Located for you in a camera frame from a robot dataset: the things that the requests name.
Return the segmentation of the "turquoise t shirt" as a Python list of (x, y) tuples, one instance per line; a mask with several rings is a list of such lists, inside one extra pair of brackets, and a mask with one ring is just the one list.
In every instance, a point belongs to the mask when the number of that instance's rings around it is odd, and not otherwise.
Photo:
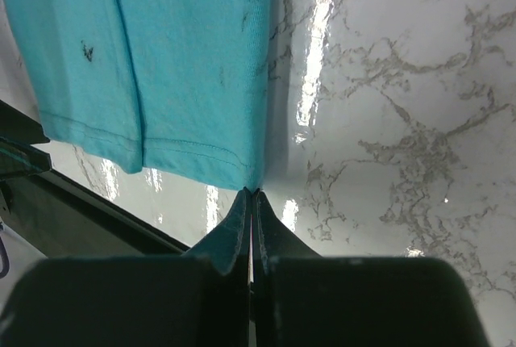
[(3, 0), (45, 135), (228, 190), (261, 184), (271, 0)]

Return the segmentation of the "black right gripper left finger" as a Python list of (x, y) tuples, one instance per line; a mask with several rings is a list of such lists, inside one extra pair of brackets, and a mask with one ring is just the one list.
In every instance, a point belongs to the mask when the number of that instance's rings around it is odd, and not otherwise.
[(250, 321), (252, 193), (235, 196), (226, 217), (184, 257), (202, 263), (201, 346), (247, 346)]

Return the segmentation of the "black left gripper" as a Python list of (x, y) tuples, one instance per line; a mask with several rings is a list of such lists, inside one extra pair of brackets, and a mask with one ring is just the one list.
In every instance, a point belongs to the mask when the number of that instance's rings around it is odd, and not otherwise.
[(49, 171), (50, 155), (34, 147), (34, 144), (48, 142), (39, 123), (1, 101), (2, 180)]

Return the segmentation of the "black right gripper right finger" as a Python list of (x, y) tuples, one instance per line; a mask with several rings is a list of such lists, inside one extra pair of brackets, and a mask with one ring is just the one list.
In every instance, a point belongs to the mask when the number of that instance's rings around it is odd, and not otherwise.
[(252, 310), (258, 346), (274, 345), (272, 258), (319, 256), (277, 218), (266, 194), (257, 190), (252, 196)]

